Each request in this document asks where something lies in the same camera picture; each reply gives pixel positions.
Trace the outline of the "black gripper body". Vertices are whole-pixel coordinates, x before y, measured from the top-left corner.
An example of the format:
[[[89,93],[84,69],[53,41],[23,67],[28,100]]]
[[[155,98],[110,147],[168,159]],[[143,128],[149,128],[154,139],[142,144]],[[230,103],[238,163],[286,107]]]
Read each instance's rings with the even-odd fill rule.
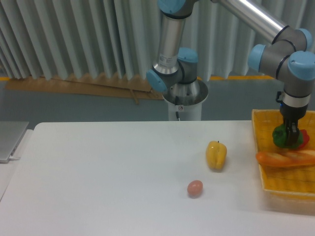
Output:
[[[280,113],[283,116],[283,123],[285,125],[295,124],[298,125],[298,120],[303,118],[306,114],[308,105],[303,107],[291,107],[285,103],[280,104]]]

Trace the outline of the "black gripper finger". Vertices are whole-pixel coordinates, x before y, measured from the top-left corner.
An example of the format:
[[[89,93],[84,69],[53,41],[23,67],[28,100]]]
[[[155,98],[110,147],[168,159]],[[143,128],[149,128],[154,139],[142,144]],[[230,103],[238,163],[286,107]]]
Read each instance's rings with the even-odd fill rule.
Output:
[[[285,145],[288,147],[296,146],[299,138],[299,129],[297,120],[284,120],[286,140]]]

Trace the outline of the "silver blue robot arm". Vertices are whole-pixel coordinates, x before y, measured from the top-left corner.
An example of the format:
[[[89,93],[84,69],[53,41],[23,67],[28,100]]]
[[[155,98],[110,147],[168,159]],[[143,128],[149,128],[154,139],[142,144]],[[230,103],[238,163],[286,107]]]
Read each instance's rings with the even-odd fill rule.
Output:
[[[248,57],[248,66],[284,84],[277,93],[283,123],[273,131],[274,144],[297,148],[303,142],[298,128],[306,114],[315,83],[315,56],[309,51],[312,36],[306,29],[293,29],[249,0],[222,0],[221,5],[261,34],[270,46],[258,44]],[[208,96],[197,80],[197,52],[180,47],[185,20],[192,14],[192,0],[158,1],[162,29],[157,59],[147,71],[151,87],[163,94],[170,120],[200,120],[201,105]]]

